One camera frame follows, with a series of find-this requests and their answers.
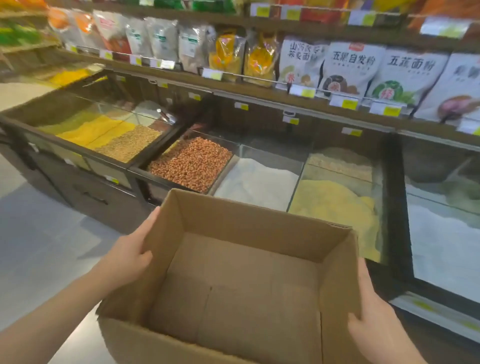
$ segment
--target drawer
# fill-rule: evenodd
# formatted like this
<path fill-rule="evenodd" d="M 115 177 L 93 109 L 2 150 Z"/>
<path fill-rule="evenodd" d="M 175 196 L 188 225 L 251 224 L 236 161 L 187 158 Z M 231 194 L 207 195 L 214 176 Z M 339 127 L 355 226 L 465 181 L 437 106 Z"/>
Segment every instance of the drawer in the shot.
<path fill-rule="evenodd" d="M 9 144 L 0 143 L 0 154 L 37 190 L 64 205 L 69 205 L 48 178 L 36 169 L 34 161 L 27 153 L 20 156 Z"/>
<path fill-rule="evenodd" d="M 47 155 L 34 157 L 65 198 L 81 213 L 124 234 L 134 231 L 148 216 L 148 211 L 135 196 L 106 180 Z"/>

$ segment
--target grain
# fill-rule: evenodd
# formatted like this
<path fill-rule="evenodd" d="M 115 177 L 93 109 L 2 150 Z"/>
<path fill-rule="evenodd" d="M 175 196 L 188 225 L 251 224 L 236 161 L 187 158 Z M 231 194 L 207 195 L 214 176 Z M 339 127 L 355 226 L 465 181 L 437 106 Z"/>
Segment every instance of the grain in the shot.
<path fill-rule="evenodd" d="M 161 133 L 156 130 L 143 125 L 136 125 L 133 130 L 113 139 L 110 143 L 95 149 L 95 151 L 127 163 L 160 135 Z"/>
<path fill-rule="evenodd" d="M 211 140 L 197 137 L 179 141 L 151 162 L 148 171 L 204 194 L 231 156 L 228 149 Z"/>

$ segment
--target shelf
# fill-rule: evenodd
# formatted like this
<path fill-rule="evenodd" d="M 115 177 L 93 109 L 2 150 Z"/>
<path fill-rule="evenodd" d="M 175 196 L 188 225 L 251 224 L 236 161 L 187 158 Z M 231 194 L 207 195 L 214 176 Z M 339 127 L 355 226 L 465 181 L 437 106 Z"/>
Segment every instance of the shelf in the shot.
<path fill-rule="evenodd" d="M 74 0 L 51 0 L 50 6 L 77 8 L 87 12 L 102 10 L 119 12 L 128 16 L 144 18 L 147 16 L 161 19 L 181 19 L 187 22 L 204 24 L 228 24 L 246 29 L 256 28 L 267 31 L 279 31 L 289 34 L 306 35 L 325 40 L 346 40 L 363 43 L 379 43 L 389 46 L 411 47 L 417 49 L 443 50 L 448 52 L 480 52 L 480 42 L 475 39 L 451 39 L 425 36 L 408 29 L 345 26 L 322 24 L 318 22 L 299 22 L 262 17 L 237 16 L 213 12 L 191 12 L 174 9 L 158 9 L 151 6 L 118 4 L 115 1 L 91 2 Z"/>
<path fill-rule="evenodd" d="M 28 16 L 47 16 L 47 11 L 0 12 L 0 19 L 23 18 Z"/>
<path fill-rule="evenodd" d="M 193 73 L 165 71 L 150 67 L 131 65 L 123 61 L 111 61 L 98 56 L 89 54 L 72 53 L 64 49 L 58 49 L 58 52 L 73 59 L 88 61 L 91 63 L 103 63 L 109 68 L 125 73 L 135 75 L 144 75 L 147 78 L 160 78 L 172 83 L 192 85 L 194 87 L 204 88 L 207 91 L 253 103 L 267 103 L 268 106 L 276 109 L 286 109 L 288 111 L 310 114 L 317 118 L 329 119 L 343 122 L 350 125 L 356 125 L 363 128 L 377 129 L 385 132 L 400 131 L 401 133 L 414 133 L 417 137 L 424 139 L 433 139 L 437 142 L 447 141 L 451 143 L 461 143 L 468 146 L 480 147 L 480 138 L 475 135 L 460 133 L 455 127 L 450 125 L 438 124 L 431 121 L 415 121 L 408 119 L 398 119 L 387 116 L 370 114 L 366 111 L 348 110 L 328 105 L 328 100 L 321 98 L 308 99 L 288 95 L 285 91 L 274 88 L 264 88 L 248 83 L 230 83 L 203 78 Z"/>
<path fill-rule="evenodd" d="M 24 46 L 12 46 L 12 47 L 0 47 L 0 52 L 3 54 L 23 52 L 26 50 L 39 49 L 39 48 L 48 48 L 56 47 L 60 44 L 57 41 L 46 41 L 38 44 L 27 44 Z"/>

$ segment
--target yellow cornmeal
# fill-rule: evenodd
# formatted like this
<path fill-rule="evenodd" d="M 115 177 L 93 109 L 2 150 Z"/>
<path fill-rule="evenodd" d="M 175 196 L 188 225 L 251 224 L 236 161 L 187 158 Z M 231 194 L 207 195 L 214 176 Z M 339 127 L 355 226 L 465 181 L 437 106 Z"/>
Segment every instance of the yellow cornmeal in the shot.
<path fill-rule="evenodd" d="M 52 84 L 58 85 L 58 86 L 65 86 L 69 85 L 72 82 L 81 80 L 82 78 L 86 78 L 90 76 L 90 72 L 84 68 L 76 70 L 76 71 L 63 71 L 52 78 L 50 78 L 48 81 Z"/>
<path fill-rule="evenodd" d="M 87 147 L 95 139 L 122 123 L 122 120 L 113 120 L 101 115 L 92 121 L 85 122 L 75 130 L 60 133 L 57 136 L 79 146 Z"/>
<path fill-rule="evenodd" d="M 69 117 L 67 120 L 62 121 L 54 125 L 40 126 L 39 130 L 44 133 L 58 135 L 64 132 L 69 132 L 79 128 L 82 124 L 95 120 L 101 116 L 98 112 L 92 112 L 89 110 L 84 110 L 76 113 L 75 115 Z"/>
<path fill-rule="evenodd" d="M 332 181 L 299 182 L 289 213 L 351 226 L 358 234 L 360 256 L 380 261 L 375 248 L 379 220 L 370 197 L 358 197 Z"/>
<path fill-rule="evenodd" d="M 133 130 L 133 129 L 135 129 L 135 124 L 124 121 L 119 126 L 109 130 L 102 136 L 99 136 L 97 139 L 95 139 L 93 142 L 87 145 L 87 148 L 94 150 L 96 148 L 100 148 L 101 146 L 105 146 L 108 143 L 110 143 L 110 141 L 112 141 L 113 139 L 121 135 L 124 135 L 126 132 L 129 132 L 130 130 Z"/>

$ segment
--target person's left hand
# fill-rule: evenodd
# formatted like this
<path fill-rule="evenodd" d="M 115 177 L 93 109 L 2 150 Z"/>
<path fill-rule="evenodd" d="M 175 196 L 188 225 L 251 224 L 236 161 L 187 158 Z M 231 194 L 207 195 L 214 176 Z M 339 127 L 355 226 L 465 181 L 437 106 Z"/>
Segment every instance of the person's left hand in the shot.
<path fill-rule="evenodd" d="M 152 261 L 152 252 L 142 254 L 145 236 L 151 230 L 160 207 L 156 207 L 150 216 L 130 235 L 121 236 L 92 268 L 96 279 L 105 282 L 114 290 L 136 280 Z"/>

